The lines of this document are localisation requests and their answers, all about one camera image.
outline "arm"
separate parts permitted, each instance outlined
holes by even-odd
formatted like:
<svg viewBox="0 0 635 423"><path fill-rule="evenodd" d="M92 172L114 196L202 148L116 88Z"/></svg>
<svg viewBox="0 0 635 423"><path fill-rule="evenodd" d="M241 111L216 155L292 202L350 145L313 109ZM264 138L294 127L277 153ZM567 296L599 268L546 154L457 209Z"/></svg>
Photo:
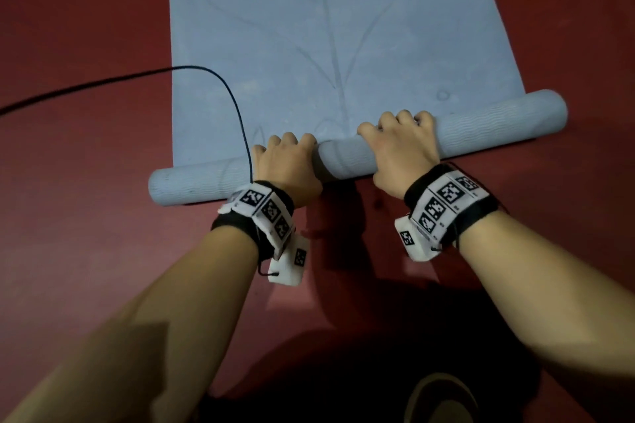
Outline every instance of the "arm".
<svg viewBox="0 0 635 423"><path fill-rule="evenodd" d="M358 132L375 153L375 185L397 198L440 162L426 112L385 113L377 127L363 123ZM518 339L587 409L630 404L624 393L635 395L635 295L501 211L459 240ZM608 403L607 395L619 392L620 402Z"/></svg>
<svg viewBox="0 0 635 423"><path fill-rule="evenodd" d="M291 133L253 149L258 180L296 207L321 192L315 138ZM222 226L94 331L6 419L14 422L182 423L225 355L258 263L256 243Z"/></svg>

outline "wristband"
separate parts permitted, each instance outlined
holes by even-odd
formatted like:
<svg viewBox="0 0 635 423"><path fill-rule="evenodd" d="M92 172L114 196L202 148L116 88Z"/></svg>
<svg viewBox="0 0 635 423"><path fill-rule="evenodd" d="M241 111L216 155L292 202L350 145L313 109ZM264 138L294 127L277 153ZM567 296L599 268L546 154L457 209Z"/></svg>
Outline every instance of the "wristband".
<svg viewBox="0 0 635 423"><path fill-rule="evenodd" d="M488 191L448 164L436 165L417 179L404 195L404 202L412 225L423 236L424 253L433 256L499 205ZM410 254L414 248L408 246L412 244L407 245L403 236L402 241Z"/></svg>
<svg viewBox="0 0 635 423"><path fill-rule="evenodd" d="M295 230L291 197L267 181L257 181L233 193L218 213L212 229L234 226L258 246L258 261L279 259Z"/></svg>

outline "maroon floor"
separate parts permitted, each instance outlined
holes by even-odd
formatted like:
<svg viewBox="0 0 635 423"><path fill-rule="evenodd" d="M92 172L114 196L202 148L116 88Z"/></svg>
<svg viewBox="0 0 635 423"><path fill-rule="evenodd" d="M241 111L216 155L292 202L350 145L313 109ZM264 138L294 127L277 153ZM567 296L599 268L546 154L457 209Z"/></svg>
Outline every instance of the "maroon floor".
<svg viewBox="0 0 635 423"><path fill-rule="evenodd" d="M633 0L497 1L526 89L558 90L570 123L558 135L458 162L520 220L635 290L635 203L626 191L635 177ZM170 64L168 0L0 2L0 104ZM70 345L193 245L216 205L164 209L147 195L149 173L171 162L169 76L12 114L0 120L0 147L2 417ZM250 368L258 362L260 370L267 362L266 373L341 334L390 325L400 307L383 299L392 291L385 282L478 287L458 259L404 262L391 229L400 205L369 180L356 189L361 197L345 212L334 209L334 193L300 214L314 238L306 282L294 289L255 281L215 394L256 385ZM355 185L339 194L346 191L356 194ZM361 259L377 278L338 257L345 248L337 235L364 243L353 255L365 246ZM304 334L320 336L276 351ZM525 415L591 420L547 375Z"/></svg>

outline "wire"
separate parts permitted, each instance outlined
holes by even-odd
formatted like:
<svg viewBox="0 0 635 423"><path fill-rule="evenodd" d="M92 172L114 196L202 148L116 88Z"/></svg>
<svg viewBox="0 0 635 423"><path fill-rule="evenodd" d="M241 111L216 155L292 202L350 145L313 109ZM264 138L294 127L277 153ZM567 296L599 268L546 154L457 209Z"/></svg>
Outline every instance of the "wire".
<svg viewBox="0 0 635 423"><path fill-rule="evenodd" d="M52 90L51 92L45 92L44 94L39 94L38 96L29 97L23 100L19 100L18 102L14 102L9 104L8 106L0 107L0 117L10 114L12 112L18 111L20 109L24 109L26 107L37 104L38 102L43 102L44 100L49 100L51 98L66 96L67 94L73 94L74 92L79 92L81 90L92 89L94 87L99 87L102 85L113 84L115 82L123 82L132 79L139 79L141 77L153 76L155 74L163 74L165 72L173 72L179 71L181 69L194 69L198 71L205 71L209 74L215 75L219 81L223 83L225 89L227 89L230 97L232 98L232 102L234 102L234 107L236 109L236 114L238 115L238 122L240 122L240 129L242 132L242 140L244 141L244 147L247 151L247 159L249 161L249 181L253 182L253 169L251 167L251 154L249 150L249 143L247 142L247 135L244 131L244 125L242 124L242 115L240 113L240 109L238 108L238 103L232 93L232 90L225 82L219 74L215 73L213 70L208 69L203 66L173 66L173 67L163 67L161 69L153 69L151 71L137 72L134 74L127 74L123 76L109 77L107 79L95 80L92 82L86 82L84 84L72 85L70 87L65 87L63 89Z"/></svg>

